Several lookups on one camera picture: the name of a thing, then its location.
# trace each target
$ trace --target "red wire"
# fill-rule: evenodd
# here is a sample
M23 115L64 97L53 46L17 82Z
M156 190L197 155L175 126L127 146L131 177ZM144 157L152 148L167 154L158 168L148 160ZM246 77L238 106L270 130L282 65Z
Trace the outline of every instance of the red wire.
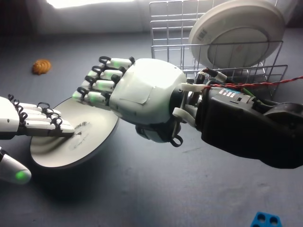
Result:
M207 88L207 89L210 89L212 87L224 87L224 88L232 88L232 89L239 89L239 88L245 88L245 87L256 88L256 87L260 87L262 85L273 86L273 85L278 85L278 84L284 84L284 83L288 83L291 81L295 81L297 79L303 79L303 76L296 77L293 79L284 79L284 80L278 81L278 82L261 82L261 83L253 83L253 84L212 84L212 85L206 86L205 88Z

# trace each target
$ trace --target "brown cookie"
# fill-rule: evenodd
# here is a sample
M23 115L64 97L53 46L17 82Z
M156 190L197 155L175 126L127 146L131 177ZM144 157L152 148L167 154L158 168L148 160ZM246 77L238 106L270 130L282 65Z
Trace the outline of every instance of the brown cookie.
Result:
M33 65L33 73L37 75L46 74L52 65L47 59L39 59Z

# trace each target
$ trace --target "dish rack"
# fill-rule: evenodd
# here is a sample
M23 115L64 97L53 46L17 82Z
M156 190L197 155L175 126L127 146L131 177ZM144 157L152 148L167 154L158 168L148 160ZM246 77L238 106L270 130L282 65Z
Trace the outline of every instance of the dish rack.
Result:
M232 49L229 61L233 57L235 45L246 46L278 43L277 49L265 60L251 67L217 69L215 67L215 54L213 69L222 71L237 83L276 82L281 81L287 71L287 65L276 65L276 61L283 46L283 41L249 42L234 44L188 44L191 28L211 8L226 0L167 0L150 3L150 30L151 30L151 56L155 59L167 61L179 67L187 78L195 78L196 74L205 68L199 59L193 58L190 47L193 45L214 46L226 45ZM268 0L277 6L278 0ZM207 77L205 82L213 80ZM272 99L278 89L266 87L254 89L255 95Z

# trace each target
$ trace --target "robotic arm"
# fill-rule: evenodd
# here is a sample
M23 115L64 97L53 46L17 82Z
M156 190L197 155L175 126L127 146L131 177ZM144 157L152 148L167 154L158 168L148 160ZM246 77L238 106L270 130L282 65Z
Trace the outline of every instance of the robotic arm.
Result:
M61 118L61 113L47 103L38 105L20 103L0 97L0 140L10 140L16 135L69 137L74 133L70 123ZM31 178L30 171L9 156L0 147L0 179L16 184L25 184Z
M111 109L134 124L140 136L179 147L180 123L188 123L202 133L203 141L237 156L277 168L303 165L303 105L260 100L216 82L204 85L205 73L233 83L210 69L187 81L179 68L165 61L109 57L99 61L73 98Z

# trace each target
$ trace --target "blue plastic object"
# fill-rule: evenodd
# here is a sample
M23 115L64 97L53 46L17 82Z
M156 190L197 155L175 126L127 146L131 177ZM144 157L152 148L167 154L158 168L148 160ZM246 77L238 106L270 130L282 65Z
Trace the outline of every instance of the blue plastic object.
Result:
M250 227L282 227L282 224L278 216L258 212Z

